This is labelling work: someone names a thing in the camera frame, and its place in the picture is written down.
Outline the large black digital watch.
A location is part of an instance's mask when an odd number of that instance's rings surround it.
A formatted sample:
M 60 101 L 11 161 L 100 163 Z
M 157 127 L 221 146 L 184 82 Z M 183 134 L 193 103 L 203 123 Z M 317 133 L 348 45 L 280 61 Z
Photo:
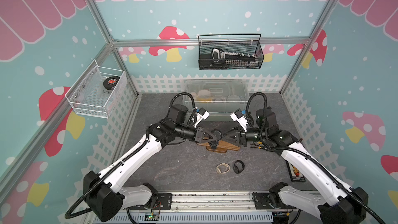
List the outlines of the large black digital watch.
M 217 149 L 217 147 L 219 145 L 219 142 L 218 141 L 211 141 L 211 142 L 208 142 L 208 144 L 209 144 L 210 149 L 215 150 L 215 149 Z

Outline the black rugged sport watch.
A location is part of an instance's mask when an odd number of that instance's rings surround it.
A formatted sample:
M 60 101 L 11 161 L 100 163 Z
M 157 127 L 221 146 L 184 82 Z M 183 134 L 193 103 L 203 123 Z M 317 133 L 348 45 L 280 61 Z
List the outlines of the black rugged sport watch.
M 218 142 L 222 139 L 223 134 L 220 130 L 214 129 L 211 131 L 212 141 Z

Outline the wooden watch stand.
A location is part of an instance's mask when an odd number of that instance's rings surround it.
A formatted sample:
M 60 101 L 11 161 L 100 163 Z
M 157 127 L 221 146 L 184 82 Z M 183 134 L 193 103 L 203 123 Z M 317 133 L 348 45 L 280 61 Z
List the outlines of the wooden watch stand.
M 240 150 L 240 146 L 236 146 L 233 144 L 230 144 L 228 142 L 225 141 L 219 141 L 217 147 L 215 149 L 212 149 L 210 147 L 210 144 L 207 143 L 201 143 L 198 144 L 199 146 L 205 147 L 207 151 L 211 151 L 211 152 L 217 152 L 217 153 L 226 153 L 228 150 L 231 151 L 239 151 Z

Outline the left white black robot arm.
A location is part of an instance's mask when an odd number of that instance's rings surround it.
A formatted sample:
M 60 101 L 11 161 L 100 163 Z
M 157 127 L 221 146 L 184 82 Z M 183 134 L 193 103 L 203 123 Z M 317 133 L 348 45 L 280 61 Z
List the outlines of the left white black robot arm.
M 150 157 L 172 145 L 176 138 L 196 143 L 202 140 L 206 132 L 199 124 L 210 113 L 195 105 L 188 109 L 175 104 L 181 95 L 179 93 L 172 98 L 166 117 L 147 126 L 145 134 L 133 148 L 100 172 L 86 174 L 83 195 L 66 211 L 65 219 L 93 212 L 100 221 L 107 222 L 122 208 L 154 206 L 157 191 L 150 184 L 141 184 L 132 190 L 124 188 L 124 184 Z

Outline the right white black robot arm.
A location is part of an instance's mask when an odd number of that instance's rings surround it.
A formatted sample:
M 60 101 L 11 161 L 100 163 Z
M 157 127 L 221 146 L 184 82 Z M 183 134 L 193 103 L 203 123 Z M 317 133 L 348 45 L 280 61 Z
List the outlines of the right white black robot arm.
M 292 164 L 319 192 L 319 196 L 277 183 L 269 190 L 272 207 L 293 206 L 324 224 L 360 224 L 367 215 L 378 223 L 384 221 L 368 206 L 369 195 L 360 187 L 352 188 L 318 162 L 290 132 L 280 130 L 275 113 L 262 92 L 254 93 L 246 109 L 230 115 L 238 127 L 225 136 L 234 136 L 240 145 L 253 143 L 255 148 L 273 152 Z

